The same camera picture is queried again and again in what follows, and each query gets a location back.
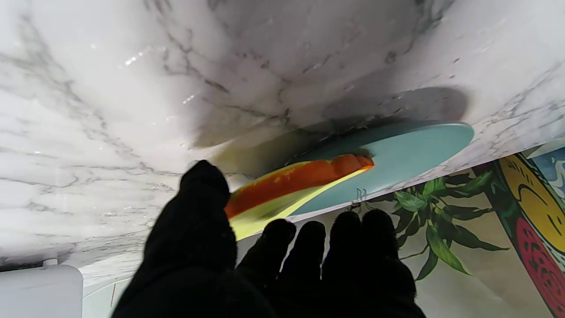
orange food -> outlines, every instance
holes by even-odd
[[[375,164],[371,158],[343,154],[332,161],[299,162],[246,184],[232,194],[225,212],[232,218],[242,212],[278,197],[341,179],[358,170],[368,170]]]

wall mural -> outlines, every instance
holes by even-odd
[[[479,239],[462,225],[453,224],[453,219],[468,221],[481,217],[493,209],[460,207],[448,204],[445,197],[472,198],[484,192],[489,186],[492,172],[488,171],[478,177],[471,178],[470,173],[437,178],[396,191],[392,194],[377,197],[369,202],[395,201],[393,215],[400,217],[396,226],[398,244],[402,247],[406,240],[418,231],[425,231],[427,244],[422,252],[404,257],[417,256],[428,249],[428,260],[420,270],[416,280],[422,280],[436,267],[438,260],[445,262],[453,269],[468,274],[456,255],[451,251],[453,243],[469,248],[482,248],[487,251],[508,250]]]
[[[419,231],[427,244],[428,258],[416,280],[425,279],[439,261],[469,275],[453,244],[496,253],[510,246],[481,240],[465,222],[495,213],[530,279],[554,317],[565,318],[565,148],[526,159],[515,154],[482,164],[469,172],[437,178],[396,191],[369,202],[394,202],[393,215],[399,245]],[[486,195],[491,208],[451,204]]]

plant illustration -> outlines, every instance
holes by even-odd
[[[400,217],[395,229],[397,235],[400,234],[397,238],[400,247],[409,237],[425,227],[427,244],[424,249],[403,258],[421,255],[429,250],[428,260],[420,270],[417,281],[429,275],[438,260],[459,272],[469,274],[451,251],[454,242],[468,248],[482,248],[487,251],[509,249],[483,242],[465,227],[453,223],[453,220],[468,221],[478,218],[492,212],[492,208],[460,207],[444,200],[445,197],[471,198],[481,194],[485,187],[492,186],[489,183],[491,176],[492,171],[486,171],[475,178],[471,178],[470,173],[450,175],[369,200],[396,202],[392,214]]]

gray marble veining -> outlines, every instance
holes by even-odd
[[[0,263],[130,273],[202,158],[237,188],[350,127],[473,125],[384,193],[563,137],[564,17],[558,0],[1,0]]]

black glove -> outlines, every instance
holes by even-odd
[[[276,220],[235,268],[221,172],[201,161],[182,178],[147,239],[143,262],[113,317],[424,317],[410,270],[398,260],[391,219],[339,215],[325,228]]]

